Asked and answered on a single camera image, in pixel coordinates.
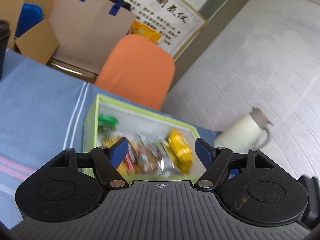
yellow package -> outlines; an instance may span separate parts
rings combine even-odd
[[[145,37],[154,44],[157,44],[162,36],[159,32],[156,32],[155,30],[149,28],[147,25],[138,21],[134,21],[131,25],[131,33]]]
[[[131,143],[131,146],[135,151],[137,151],[139,149],[139,147],[133,141],[129,140],[129,142]]]
[[[119,136],[115,136],[112,138],[106,138],[104,139],[103,142],[103,146],[107,146],[108,148],[111,147],[112,145],[114,145],[117,141],[119,141],[121,138]]]
[[[168,137],[168,144],[179,160],[179,169],[185,175],[193,164],[193,153],[183,135],[173,129]]]
[[[120,173],[121,176],[125,176],[128,174],[127,165],[125,165],[125,162],[120,163],[120,165],[117,168],[117,171]]]

paper shopping bag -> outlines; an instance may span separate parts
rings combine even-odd
[[[136,15],[110,0],[57,0],[49,23],[59,41],[53,58],[99,74],[111,50],[129,31]]]

blue bedsheet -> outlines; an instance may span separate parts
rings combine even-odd
[[[128,102],[8,50],[0,80],[0,220],[22,220],[14,194],[21,182],[63,149],[82,151],[84,118],[100,93]],[[212,144],[215,133],[196,127]]]

orange chair backrest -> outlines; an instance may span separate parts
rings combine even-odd
[[[146,38],[130,34],[114,47],[94,84],[160,111],[174,71],[174,61],[167,52]]]

snack package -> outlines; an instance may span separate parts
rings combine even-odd
[[[135,169],[134,169],[134,166],[133,166],[133,163],[132,163],[132,160],[129,156],[129,154],[127,154],[125,157],[124,157],[124,162],[125,162],[125,165],[127,166],[127,171],[129,173],[134,173],[135,172]]]
[[[125,176],[128,174],[127,166],[125,165],[125,162],[120,163],[120,165],[117,168],[117,171],[120,173],[121,176]]]
[[[98,132],[103,133],[106,137],[116,130],[116,125],[119,123],[118,119],[108,115],[101,115],[98,117]]]
[[[138,151],[137,166],[141,174],[155,173],[158,169],[158,163],[152,153],[145,147],[141,147]]]
[[[193,153],[185,138],[173,129],[168,136],[168,144],[179,160],[179,169],[183,174],[188,175],[193,164]]]
[[[106,137],[102,140],[102,145],[107,146],[108,148],[114,145],[118,140],[120,140],[119,136]]]
[[[147,25],[134,21],[131,25],[131,33],[147,38],[152,43],[157,44],[161,38],[161,34],[149,28]]]
[[[165,140],[162,140],[161,145],[164,148],[164,150],[166,151],[168,157],[171,159],[173,165],[176,167],[179,167],[180,166],[179,160],[178,160],[177,156],[174,154],[174,152],[172,151],[172,149],[170,148],[168,142]]]
[[[166,150],[160,142],[154,144],[158,153],[158,170],[156,175],[168,178],[173,175],[182,175],[181,171],[172,162],[172,159],[167,154]]]
[[[131,159],[131,161],[133,162],[133,163],[135,163],[136,162],[136,160],[137,160],[137,151],[135,150],[135,149],[137,149],[137,146],[135,145],[135,143],[134,142],[132,142],[132,141],[129,141],[129,145],[128,145],[128,149],[129,149],[129,157],[130,157],[130,159]]]

